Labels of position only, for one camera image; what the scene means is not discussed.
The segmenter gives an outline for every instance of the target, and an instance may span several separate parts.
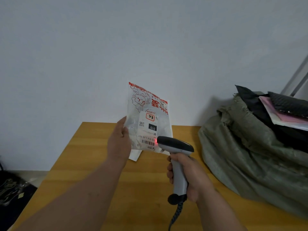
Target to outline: transparent plastic bag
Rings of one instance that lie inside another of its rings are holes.
[[[172,137],[168,102],[129,82],[124,126],[128,128],[132,149],[161,152],[157,137]]]

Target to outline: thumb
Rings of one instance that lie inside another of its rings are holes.
[[[122,130],[122,135],[123,137],[129,137],[129,134],[128,134],[128,128],[127,127],[124,127],[123,130]]]
[[[187,166],[191,164],[192,162],[192,160],[188,156],[184,155],[183,153],[170,154],[170,158],[172,160],[178,161],[183,166]]]

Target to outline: wooden table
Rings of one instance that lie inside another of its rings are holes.
[[[64,193],[101,164],[107,155],[107,139],[115,124],[81,124],[26,206],[17,227],[26,218]],[[202,165],[199,127],[173,126],[175,138],[194,146],[193,157]],[[167,202],[172,185],[166,176],[167,156],[144,151],[137,162],[129,160],[124,168],[102,230],[167,230],[176,207]],[[204,166],[215,187],[234,209],[248,230],[308,230],[305,220],[288,214],[269,204],[241,198],[220,183]],[[173,230],[202,230],[197,206],[190,201]]]

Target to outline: handheld barcode scanner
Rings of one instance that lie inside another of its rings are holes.
[[[190,154],[194,152],[194,148],[192,145],[170,137],[158,136],[157,143],[160,148],[170,152],[170,154],[180,152],[187,156],[190,156]],[[183,203],[187,200],[186,192],[188,186],[187,179],[184,175],[183,166],[179,162],[174,160],[171,160],[171,163],[173,170],[173,194],[168,197],[168,202],[172,205],[177,205],[177,210],[170,222],[168,230],[170,230],[171,226],[179,217],[182,211]]]

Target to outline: pile of packages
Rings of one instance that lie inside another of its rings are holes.
[[[198,132],[204,162],[240,196],[308,218],[308,101],[237,91]]]

